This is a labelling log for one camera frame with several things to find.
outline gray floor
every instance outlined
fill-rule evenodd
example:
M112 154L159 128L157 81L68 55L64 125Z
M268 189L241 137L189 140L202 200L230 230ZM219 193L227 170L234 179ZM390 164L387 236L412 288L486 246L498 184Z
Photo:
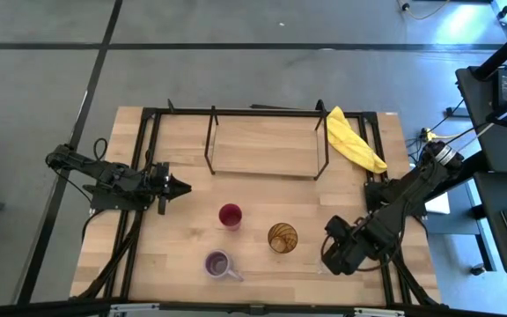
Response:
M0 41L100 42L113 3L0 0ZM418 15L440 5L411 4ZM4 26L1 21L11 22ZM401 16L395 0L125 0L113 36L113 42L498 44L505 40L490 5L451 2L436 16L414 21ZM96 138L109 136L118 106L165 107L167 98L176 107L260 103L301 108L323 99L328 107L345 110L398 112L410 138L420 128L432 127L446 107L460 101L454 71L480 64L490 53L109 51L79 150L91 153ZM96 54L0 51L0 200L7 204L0 212L0 305L14 299L55 179L43 159L70 136ZM437 133L455 134L470 127L467 120L450 120ZM88 181L78 175L71 179ZM84 198L68 187L33 300L68 297L87 210ZM507 275L501 267L483 276L466 274L481 259L474 238L431 236L430 245L446 304L507 313Z

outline mug handle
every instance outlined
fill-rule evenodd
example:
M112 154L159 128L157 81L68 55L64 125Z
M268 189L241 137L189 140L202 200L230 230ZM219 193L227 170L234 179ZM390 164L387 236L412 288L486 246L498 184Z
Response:
M240 274L238 274L237 272L235 272L235 271L233 271L231 269L228 270L228 275L236 278L240 282L244 282L244 277L242 277Z

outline purple mug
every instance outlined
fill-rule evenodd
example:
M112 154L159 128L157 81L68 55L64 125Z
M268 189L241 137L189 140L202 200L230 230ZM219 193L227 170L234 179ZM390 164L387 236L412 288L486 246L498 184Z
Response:
M240 274L232 270L232 259L223 250L211 251L204 260L204 268L207 274L213 278L221 278L228 275L240 282L244 281L244 278Z

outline wooden table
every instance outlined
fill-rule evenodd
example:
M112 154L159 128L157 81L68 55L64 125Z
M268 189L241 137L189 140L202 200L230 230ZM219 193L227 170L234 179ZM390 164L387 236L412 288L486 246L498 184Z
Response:
M107 160L130 163L141 113L140 107L119 107ZM221 125L244 120L230 116L219 119ZM314 129L314 118L286 119L286 123L276 117L248 120L259 121L261 127L285 124L287 129ZM378 122L389 176L399 178L408 171L408 158L398 115L378 114ZM357 122L350 123L358 131ZM207 115L161 117L155 160L170 162L173 175L191 184L193 191L168 203L164 216L156 212L156 206L144 213L129 298L202 303L384 305L379 270L334 276L320 262L327 221L339 215L353 223L365 214L364 169L330 146L329 166L317 181L251 173L211 175L203 156L208 125ZM242 226L237 232L224 230L218 221L218 210L226 203L236 203L243 210ZM71 295L84 291L107 263L119 215L117 210L105 212L89 224ZM289 254L276 254L267 243L269 228L279 222L291 224L298 232L298 245ZM405 261L429 295L439 300L425 232L414 219L409 218L406 226L402 248ZM205 274L205 255L219 248L232 256L245 282L231 278L213 280ZM367 259L362 268L375 264ZM123 271L121 264L114 295L120 293L118 281ZM395 272L391 265L394 295L401 301Z

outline yellow cloth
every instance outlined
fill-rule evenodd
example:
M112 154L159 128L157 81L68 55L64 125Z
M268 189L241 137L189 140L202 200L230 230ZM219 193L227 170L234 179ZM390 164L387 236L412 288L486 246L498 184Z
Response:
M338 106L327 116L327 140L344 157L363 168L374 173L386 171L386 163L351 129Z

